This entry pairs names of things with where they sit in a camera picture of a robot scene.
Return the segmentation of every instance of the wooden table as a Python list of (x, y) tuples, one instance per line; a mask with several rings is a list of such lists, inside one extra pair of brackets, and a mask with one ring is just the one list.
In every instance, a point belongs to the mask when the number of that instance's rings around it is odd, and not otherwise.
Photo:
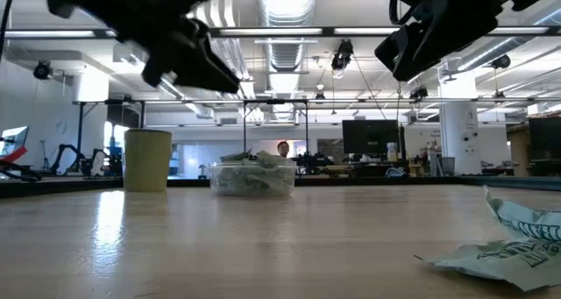
[[(493, 189), (532, 207), (555, 192)], [(508, 235), (479, 187), (297, 188), (286, 199), (122, 191), (0, 203), (2, 298), (559, 298), (413, 257)]]

